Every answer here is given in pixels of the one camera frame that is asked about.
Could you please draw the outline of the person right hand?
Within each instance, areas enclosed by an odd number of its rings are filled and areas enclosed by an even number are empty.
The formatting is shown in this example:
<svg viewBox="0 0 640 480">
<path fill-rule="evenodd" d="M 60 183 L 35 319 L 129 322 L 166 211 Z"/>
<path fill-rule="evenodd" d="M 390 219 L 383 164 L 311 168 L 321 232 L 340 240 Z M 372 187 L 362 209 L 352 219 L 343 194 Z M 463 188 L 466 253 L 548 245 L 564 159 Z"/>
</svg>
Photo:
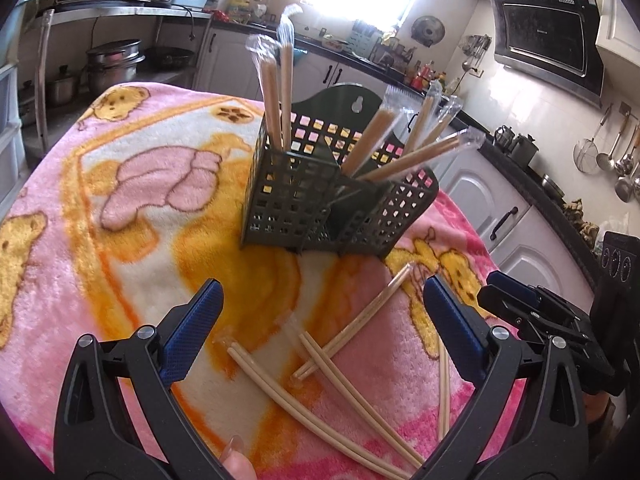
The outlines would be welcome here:
<svg viewBox="0 0 640 480">
<path fill-rule="evenodd" d="M 596 394 L 584 393 L 582 395 L 588 425 L 593 424 L 605 414 L 608 409 L 610 399 L 611 396 L 605 391 L 600 391 Z"/>
</svg>

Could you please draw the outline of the person left hand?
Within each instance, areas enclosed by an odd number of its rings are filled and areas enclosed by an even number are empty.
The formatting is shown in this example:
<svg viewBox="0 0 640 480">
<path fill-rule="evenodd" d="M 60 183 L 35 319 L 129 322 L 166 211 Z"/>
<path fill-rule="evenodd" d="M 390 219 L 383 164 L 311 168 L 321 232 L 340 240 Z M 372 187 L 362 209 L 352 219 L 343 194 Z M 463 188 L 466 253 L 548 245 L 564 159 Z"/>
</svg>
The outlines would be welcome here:
<svg viewBox="0 0 640 480">
<path fill-rule="evenodd" d="M 222 466 L 235 480 L 256 480 L 255 468 L 243 451 L 242 439 L 239 436 L 233 436 L 221 453 Z"/>
</svg>

